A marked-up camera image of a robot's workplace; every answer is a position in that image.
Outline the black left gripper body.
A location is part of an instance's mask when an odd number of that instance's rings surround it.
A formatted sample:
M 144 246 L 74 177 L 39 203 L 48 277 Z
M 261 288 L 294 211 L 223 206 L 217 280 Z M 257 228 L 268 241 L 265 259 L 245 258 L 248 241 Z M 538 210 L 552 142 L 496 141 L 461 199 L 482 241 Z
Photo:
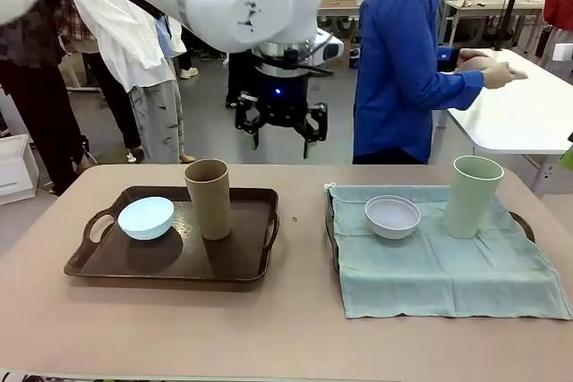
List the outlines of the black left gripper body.
M 295 128 L 308 114 L 308 76 L 279 78 L 259 73 L 257 110 L 261 121 L 278 127 Z

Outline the person's left forearm blue sleeve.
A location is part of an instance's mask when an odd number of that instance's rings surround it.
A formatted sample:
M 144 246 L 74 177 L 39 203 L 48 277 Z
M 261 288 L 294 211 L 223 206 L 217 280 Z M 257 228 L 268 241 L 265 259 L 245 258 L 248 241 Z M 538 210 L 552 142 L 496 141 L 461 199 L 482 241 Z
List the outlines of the person's left forearm blue sleeve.
M 458 64 L 460 56 L 460 49 L 450 46 L 437 46 L 437 71 L 438 72 L 454 72 Z

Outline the person's right forearm blue sleeve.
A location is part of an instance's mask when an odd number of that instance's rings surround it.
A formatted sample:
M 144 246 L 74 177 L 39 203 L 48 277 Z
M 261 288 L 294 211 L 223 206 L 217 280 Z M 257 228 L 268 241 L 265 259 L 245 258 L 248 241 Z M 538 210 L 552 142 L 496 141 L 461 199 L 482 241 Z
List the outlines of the person's right forearm blue sleeve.
M 484 87 L 480 71 L 437 72 L 433 76 L 430 106 L 432 109 L 467 110 Z

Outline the teal cloth mat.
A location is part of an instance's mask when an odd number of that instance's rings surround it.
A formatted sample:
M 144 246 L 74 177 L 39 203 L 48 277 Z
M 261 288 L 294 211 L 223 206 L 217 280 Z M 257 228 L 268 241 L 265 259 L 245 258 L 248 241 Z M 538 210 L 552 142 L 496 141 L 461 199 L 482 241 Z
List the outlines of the teal cloth mat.
M 447 234 L 445 185 L 335 185 L 334 236 L 347 318 L 552 318 L 573 320 L 560 276 L 498 199 L 476 235 Z M 377 196 L 399 196 L 421 211 L 419 226 L 386 240 L 364 208 Z

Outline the brown plastic tray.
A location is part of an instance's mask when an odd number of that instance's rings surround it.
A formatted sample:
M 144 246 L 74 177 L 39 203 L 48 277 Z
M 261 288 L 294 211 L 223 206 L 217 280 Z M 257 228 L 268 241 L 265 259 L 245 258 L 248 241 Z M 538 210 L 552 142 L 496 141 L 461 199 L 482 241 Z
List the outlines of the brown plastic tray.
M 175 207 L 171 227 L 157 239 L 137 241 L 114 222 L 96 242 L 94 225 L 113 219 L 129 204 L 148 197 L 169 199 Z M 68 276 L 138 279 L 196 284 L 254 284 L 265 277 L 278 235 L 278 194 L 267 188 L 230 191 L 231 234 L 207 241 L 195 229 L 192 201 L 185 187 L 131 186 L 85 225 L 79 248 L 64 266 Z

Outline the person's right hand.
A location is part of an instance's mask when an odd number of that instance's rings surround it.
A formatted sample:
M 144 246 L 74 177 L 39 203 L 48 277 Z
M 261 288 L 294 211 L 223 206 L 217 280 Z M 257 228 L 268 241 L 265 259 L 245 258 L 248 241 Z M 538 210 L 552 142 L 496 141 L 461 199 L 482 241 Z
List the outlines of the person's right hand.
M 487 89 L 500 89 L 512 81 L 520 81 L 528 78 L 527 74 L 514 69 L 508 63 L 496 63 L 484 69 L 483 86 Z

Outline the person's left hand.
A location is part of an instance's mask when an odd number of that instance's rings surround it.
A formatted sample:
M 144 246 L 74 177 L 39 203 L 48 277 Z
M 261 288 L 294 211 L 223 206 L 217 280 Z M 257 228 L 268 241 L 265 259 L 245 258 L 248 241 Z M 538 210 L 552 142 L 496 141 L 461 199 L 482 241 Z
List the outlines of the person's left hand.
M 461 48 L 458 51 L 456 72 L 484 71 L 495 64 L 495 61 L 482 51 Z

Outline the white side table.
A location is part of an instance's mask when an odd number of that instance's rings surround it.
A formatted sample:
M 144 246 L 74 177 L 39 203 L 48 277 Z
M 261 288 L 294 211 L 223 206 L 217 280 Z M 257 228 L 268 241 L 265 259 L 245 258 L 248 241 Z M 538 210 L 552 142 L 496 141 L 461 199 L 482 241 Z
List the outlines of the white side table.
M 471 142 L 472 148 L 494 155 L 538 156 L 530 190 L 542 197 L 566 153 L 573 133 L 573 86 L 508 49 L 485 48 L 493 60 L 527 75 L 501 89 L 484 89 L 466 111 L 435 113 L 431 160 L 440 153 L 448 121 Z

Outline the person in blue jacket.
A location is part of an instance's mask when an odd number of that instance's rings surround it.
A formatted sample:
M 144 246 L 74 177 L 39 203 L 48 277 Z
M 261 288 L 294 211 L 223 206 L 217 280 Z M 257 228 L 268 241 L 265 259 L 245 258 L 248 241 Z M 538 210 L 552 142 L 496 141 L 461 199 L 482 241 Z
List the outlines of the person in blue jacket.
M 363 0 L 354 106 L 356 165 L 423 165 L 431 155 L 439 0 Z

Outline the tall beige cup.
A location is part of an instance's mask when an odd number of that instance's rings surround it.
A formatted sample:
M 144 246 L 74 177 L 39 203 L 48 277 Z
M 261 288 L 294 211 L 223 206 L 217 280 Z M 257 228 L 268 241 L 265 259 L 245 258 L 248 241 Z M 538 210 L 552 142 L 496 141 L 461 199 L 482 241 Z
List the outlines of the tall beige cup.
M 218 241 L 232 231 L 228 165 L 218 159 L 200 159 L 184 170 L 184 179 L 201 236 Z

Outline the tall light green cup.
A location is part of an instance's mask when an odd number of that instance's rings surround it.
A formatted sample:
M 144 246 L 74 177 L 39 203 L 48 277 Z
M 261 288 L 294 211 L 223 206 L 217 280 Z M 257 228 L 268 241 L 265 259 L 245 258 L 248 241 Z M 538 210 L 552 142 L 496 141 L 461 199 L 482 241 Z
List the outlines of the tall light green cup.
M 456 158 L 453 169 L 444 222 L 449 235 L 467 239 L 476 234 L 504 176 L 504 169 L 497 162 L 478 156 Z

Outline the person in light blue shirt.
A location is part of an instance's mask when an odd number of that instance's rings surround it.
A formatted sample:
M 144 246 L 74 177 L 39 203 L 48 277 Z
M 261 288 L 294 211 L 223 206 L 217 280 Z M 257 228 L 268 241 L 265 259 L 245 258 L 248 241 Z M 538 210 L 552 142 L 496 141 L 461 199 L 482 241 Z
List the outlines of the person in light blue shirt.
M 191 45 L 187 41 L 189 31 L 174 18 L 161 15 L 156 19 L 158 42 L 165 58 L 176 60 L 182 80 L 190 80 L 199 74 L 192 66 Z

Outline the white grey bowl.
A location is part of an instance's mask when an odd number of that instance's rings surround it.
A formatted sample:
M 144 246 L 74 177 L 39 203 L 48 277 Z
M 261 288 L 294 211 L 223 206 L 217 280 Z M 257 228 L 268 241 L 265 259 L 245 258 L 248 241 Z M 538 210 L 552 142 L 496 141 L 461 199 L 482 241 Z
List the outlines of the white grey bowl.
M 419 208 L 413 202 L 391 195 L 370 199 L 364 213 L 371 230 L 388 240 L 401 240 L 411 235 L 422 219 Z

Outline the light blue bowl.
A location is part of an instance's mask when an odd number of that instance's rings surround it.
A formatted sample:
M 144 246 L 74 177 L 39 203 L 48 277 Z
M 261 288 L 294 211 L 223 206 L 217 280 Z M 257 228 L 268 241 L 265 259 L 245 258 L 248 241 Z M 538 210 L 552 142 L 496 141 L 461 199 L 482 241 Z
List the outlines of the light blue bowl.
M 162 197 L 138 199 L 119 214 L 121 230 L 137 241 L 155 240 L 167 232 L 175 217 L 174 203 Z

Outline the background workbench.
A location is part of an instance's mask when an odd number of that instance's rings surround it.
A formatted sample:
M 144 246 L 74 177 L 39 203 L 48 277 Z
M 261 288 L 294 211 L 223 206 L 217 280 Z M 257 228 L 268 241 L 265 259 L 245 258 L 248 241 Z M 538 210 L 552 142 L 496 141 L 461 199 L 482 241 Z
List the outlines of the background workbench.
M 480 20 L 473 42 L 483 41 L 487 20 L 497 18 L 497 23 L 501 25 L 508 7 L 509 2 L 504 0 L 440 0 L 438 43 L 452 46 L 461 20 Z M 509 30 L 506 30 L 501 45 L 516 47 L 526 26 L 526 19 L 533 17 L 532 29 L 526 43 L 526 48 L 529 48 L 542 22 L 543 9 L 543 0 L 516 0 L 509 14 Z

